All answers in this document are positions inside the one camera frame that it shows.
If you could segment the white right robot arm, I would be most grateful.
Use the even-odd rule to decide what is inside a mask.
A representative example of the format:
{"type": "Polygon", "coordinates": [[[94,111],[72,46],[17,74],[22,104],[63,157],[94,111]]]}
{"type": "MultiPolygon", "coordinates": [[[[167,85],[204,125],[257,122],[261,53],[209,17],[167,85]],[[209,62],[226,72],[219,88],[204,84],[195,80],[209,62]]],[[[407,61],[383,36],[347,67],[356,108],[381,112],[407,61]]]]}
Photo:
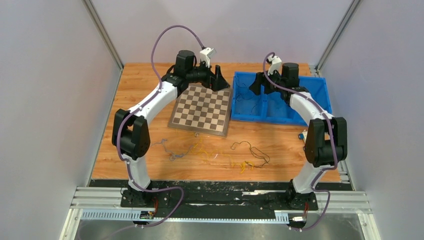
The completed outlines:
{"type": "Polygon", "coordinates": [[[256,74],[249,89],[260,95],[279,93],[282,100],[307,123],[304,153],[307,162],[292,180],[292,191],[285,195],[286,204],[298,209],[306,201],[305,194],[315,190],[325,172],[335,170],[347,157],[347,121],[324,110],[311,93],[300,86],[299,66],[282,63],[276,57],[265,61],[268,69],[256,74]]]}

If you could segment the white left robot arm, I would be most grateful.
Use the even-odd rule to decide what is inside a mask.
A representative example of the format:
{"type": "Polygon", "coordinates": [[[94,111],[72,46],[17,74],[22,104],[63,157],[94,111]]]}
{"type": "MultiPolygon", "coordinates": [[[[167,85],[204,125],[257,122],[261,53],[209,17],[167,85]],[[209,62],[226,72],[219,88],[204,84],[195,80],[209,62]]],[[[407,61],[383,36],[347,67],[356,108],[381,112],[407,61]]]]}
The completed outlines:
{"type": "Polygon", "coordinates": [[[159,78],[151,93],[128,110],[119,109],[114,115],[112,144],[125,163],[129,188],[135,191],[133,200],[140,207],[147,207],[153,201],[146,163],[151,146],[151,122],[192,83],[199,83],[214,92],[230,86],[219,65],[215,70],[211,69],[211,58],[215,53],[212,47],[204,47],[198,56],[191,50],[180,50],[175,63],[159,78]]]}

